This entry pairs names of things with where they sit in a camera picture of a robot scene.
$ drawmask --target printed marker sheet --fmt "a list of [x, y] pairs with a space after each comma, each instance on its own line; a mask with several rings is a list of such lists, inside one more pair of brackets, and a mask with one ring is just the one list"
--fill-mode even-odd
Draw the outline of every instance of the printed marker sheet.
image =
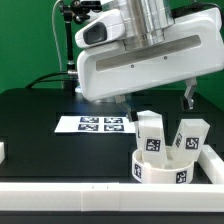
[[126, 117], [62, 116], [55, 133], [135, 133]]

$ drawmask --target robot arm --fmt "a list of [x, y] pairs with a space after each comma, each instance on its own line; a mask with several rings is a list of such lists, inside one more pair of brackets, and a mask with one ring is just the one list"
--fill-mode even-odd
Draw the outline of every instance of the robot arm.
[[87, 100], [186, 80], [190, 109], [196, 77], [224, 68], [217, 8], [175, 19], [168, 0], [107, 1], [102, 8], [103, 14], [76, 34], [85, 48], [77, 64]]

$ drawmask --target black and white pattern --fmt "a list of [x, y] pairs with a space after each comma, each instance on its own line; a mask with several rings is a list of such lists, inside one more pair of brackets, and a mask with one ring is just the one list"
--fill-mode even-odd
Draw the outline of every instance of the black and white pattern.
[[122, 132], [124, 131], [124, 125], [104, 125], [104, 131]]
[[139, 128], [138, 128], [138, 138], [141, 138], [141, 137], [140, 137], [140, 131], [139, 131]]
[[197, 150], [199, 147], [199, 138], [186, 138], [186, 149]]
[[139, 179], [142, 179], [142, 168], [138, 164], [135, 164], [134, 174]]
[[147, 139], [146, 151], [148, 152], [159, 152], [161, 140], [158, 139]]
[[186, 183], [186, 181], [187, 181], [187, 171], [182, 171], [177, 173], [177, 176], [176, 176], [177, 184]]
[[80, 124], [78, 127], [79, 131], [98, 131], [99, 125], [96, 124]]
[[104, 118], [105, 124], [123, 124], [123, 119], [120, 117], [107, 117]]
[[98, 124], [99, 118], [98, 117], [81, 117], [80, 123]]
[[180, 143], [182, 141], [182, 135], [179, 133], [179, 135], [177, 136], [177, 139], [176, 139], [176, 146], [179, 148], [180, 147]]

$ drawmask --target white platform edge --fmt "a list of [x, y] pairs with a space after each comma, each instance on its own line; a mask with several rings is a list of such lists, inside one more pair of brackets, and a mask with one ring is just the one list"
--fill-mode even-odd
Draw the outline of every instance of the white platform edge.
[[[219, 172], [218, 168], [224, 166], [223, 162], [209, 146], [204, 147], [202, 152], [199, 163], [203, 169], [208, 169], [205, 171], [211, 177], [217, 172], [215, 174], [219, 175], [221, 182], [224, 172]], [[224, 212], [224, 186], [0, 183], [0, 211]]]

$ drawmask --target green wall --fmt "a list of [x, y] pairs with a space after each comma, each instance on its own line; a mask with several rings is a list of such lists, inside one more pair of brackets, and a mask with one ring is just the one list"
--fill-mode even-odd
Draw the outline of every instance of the green wall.
[[[0, 7], [0, 92], [25, 87], [34, 79], [59, 71], [51, 26], [51, 13], [56, 0], [1, 0]], [[191, 0], [170, 0], [172, 8], [187, 5]], [[223, 0], [213, 0], [224, 7]], [[73, 24], [74, 33], [79, 27]], [[63, 17], [57, 11], [56, 30], [66, 67], [66, 43]], [[80, 50], [74, 47], [77, 57]], [[222, 91], [224, 72], [198, 79], [198, 92], [224, 110]], [[41, 84], [38, 87], [61, 87]], [[159, 89], [184, 89], [178, 82]]]

